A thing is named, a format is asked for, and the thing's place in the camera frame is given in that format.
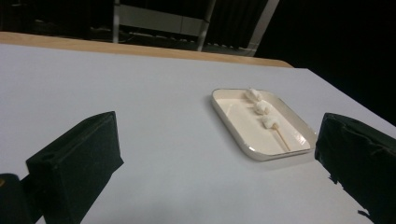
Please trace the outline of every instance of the table surface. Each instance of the table surface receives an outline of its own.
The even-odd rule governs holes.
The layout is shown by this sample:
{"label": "table surface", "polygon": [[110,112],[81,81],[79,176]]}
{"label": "table surface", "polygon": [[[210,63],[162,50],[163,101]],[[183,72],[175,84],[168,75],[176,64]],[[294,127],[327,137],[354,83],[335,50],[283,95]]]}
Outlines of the table surface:
{"label": "table surface", "polygon": [[210,101],[213,90],[250,87],[278,96],[316,133],[332,112],[396,137],[309,70],[38,48],[26,44],[31,35],[0,36],[2,173],[25,177],[24,162],[74,125],[117,114],[125,163],[82,223],[371,223],[313,152],[264,162],[245,155]]}

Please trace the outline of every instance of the dark background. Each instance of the dark background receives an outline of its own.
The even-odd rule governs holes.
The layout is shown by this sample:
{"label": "dark background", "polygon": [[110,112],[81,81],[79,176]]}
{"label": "dark background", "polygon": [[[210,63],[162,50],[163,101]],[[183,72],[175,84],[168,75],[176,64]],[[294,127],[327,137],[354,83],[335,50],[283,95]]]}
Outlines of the dark background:
{"label": "dark background", "polygon": [[395,50],[396,1],[280,0],[255,57],[308,68],[396,125]]}

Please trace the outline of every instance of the wooden stick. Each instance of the wooden stick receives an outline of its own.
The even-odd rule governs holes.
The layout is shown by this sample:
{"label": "wooden stick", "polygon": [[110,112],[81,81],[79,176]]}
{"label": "wooden stick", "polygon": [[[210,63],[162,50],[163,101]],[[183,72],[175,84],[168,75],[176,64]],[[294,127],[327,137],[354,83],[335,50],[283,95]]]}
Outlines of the wooden stick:
{"label": "wooden stick", "polygon": [[290,147],[288,145],[288,142],[285,140],[285,137],[279,130],[279,126],[275,123],[273,128],[276,130],[277,134],[279,134],[280,138],[282,139],[283,143],[285,144],[286,148],[288,149],[287,151],[290,152]]}

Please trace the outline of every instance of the wooden table edge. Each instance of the wooden table edge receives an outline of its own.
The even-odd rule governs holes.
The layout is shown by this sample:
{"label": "wooden table edge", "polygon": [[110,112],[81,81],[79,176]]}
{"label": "wooden table edge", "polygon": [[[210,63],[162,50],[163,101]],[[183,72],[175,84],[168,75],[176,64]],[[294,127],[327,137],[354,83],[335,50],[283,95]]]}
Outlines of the wooden table edge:
{"label": "wooden table edge", "polygon": [[91,41],[91,40],[80,40],[73,38],[44,36],[44,35],[28,35],[28,34],[11,33],[11,32],[0,32],[0,43],[9,44],[9,45],[50,48],[50,49],[68,49],[68,50],[79,50],[79,51],[90,51],[90,52],[128,54],[128,55],[140,55],[140,56],[176,58],[176,59],[190,59],[190,60],[213,61],[213,62],[224,62],[224,63],[245,63],[245,64],[292,68],[290,64],[280,60],[199,52],[199,51],[182,50],[182,49],[161,49],[161,48],[144,47],[137,45],[114,44],[114,43]]}

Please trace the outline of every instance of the white tray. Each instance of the white tray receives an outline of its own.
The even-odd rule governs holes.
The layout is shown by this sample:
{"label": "white tray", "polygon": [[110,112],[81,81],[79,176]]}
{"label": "white tray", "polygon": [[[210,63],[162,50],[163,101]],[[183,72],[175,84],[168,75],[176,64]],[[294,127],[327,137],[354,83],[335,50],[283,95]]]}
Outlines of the white tray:
{"label": "white tray", "polygon": [[270,114],[279,120],[279,131],[266,129],[262,115],[254,111],[254,104],[246,97],[247,90],[220,89],[212,92],[212,104],[242,150],[252,159],[273,159],[307,153],[315,148],[317,134],[282,100],[268,91],[259,91],[269,103]]}

